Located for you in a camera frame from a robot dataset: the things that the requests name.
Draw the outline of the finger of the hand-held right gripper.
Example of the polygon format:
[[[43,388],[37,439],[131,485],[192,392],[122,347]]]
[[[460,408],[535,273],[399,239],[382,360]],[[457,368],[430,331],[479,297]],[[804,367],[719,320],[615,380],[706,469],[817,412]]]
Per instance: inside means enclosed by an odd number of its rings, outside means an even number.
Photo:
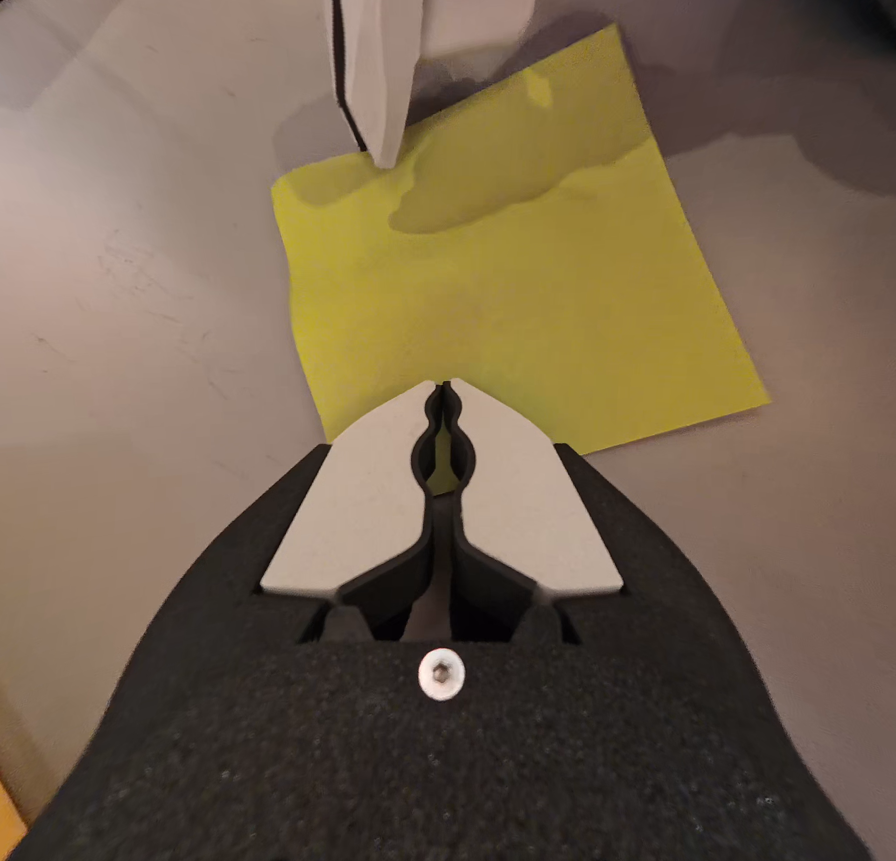
[[[334,97],[379,169],[398,160],[421,52],[424,0],[328,0]]]
[[[523,36],[536,0],[423,0],[423,57],[442,60],[507,49]]]

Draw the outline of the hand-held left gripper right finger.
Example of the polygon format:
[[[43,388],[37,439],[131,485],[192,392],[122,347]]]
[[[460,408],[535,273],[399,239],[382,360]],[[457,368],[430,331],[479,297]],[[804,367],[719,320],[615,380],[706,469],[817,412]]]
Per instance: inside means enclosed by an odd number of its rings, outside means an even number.
[[[617,568],[560,452],[524,415],[455,378],[452,611],[461,639],[508,640],[533,606],[613,596]]]

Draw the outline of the floral and yellow origami paper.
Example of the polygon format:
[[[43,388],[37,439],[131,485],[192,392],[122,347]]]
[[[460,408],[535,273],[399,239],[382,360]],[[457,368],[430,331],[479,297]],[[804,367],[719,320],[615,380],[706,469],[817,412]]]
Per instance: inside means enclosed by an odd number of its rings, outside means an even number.
[[[329,441],[461,378],[599,452],[770,403],[605,26],[272,187],[297,353]]]

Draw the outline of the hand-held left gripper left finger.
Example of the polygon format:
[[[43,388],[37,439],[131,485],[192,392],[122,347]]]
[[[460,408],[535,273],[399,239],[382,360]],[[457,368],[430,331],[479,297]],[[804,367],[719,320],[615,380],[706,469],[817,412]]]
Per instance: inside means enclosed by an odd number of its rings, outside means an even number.
[[[375,635],[395,637],[432,578],[427,480],[441,424],[442,387],[422,381],[332,441],[261,591],[354,607]]]

